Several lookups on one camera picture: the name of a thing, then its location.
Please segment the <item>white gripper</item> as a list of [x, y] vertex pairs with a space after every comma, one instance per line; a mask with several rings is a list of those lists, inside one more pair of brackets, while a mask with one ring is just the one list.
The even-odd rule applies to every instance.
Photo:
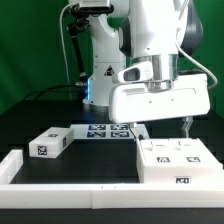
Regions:
[[143, 140], [137, 123], [177, 117], [182, 119], [182, 135], [189, 137], [193, 117], [207, 114], [210, 101], [205, 74], [182, 75], [174, 82], [174, 88], [161, 92], [149, 92], [145, 83], [119, 85], [109, 97], [109, 118], [114, 123], [130, 123], [135, 139]]

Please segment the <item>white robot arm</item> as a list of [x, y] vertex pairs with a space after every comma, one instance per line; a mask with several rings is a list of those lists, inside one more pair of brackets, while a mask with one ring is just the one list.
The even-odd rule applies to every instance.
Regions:
[[192, 118], [210, 109], [208, 71], [182, 73], [203, 35], [193, 0], [69, 0], [90, 22], [93, 74], [84, 106], [132, 130], [143, 121]]

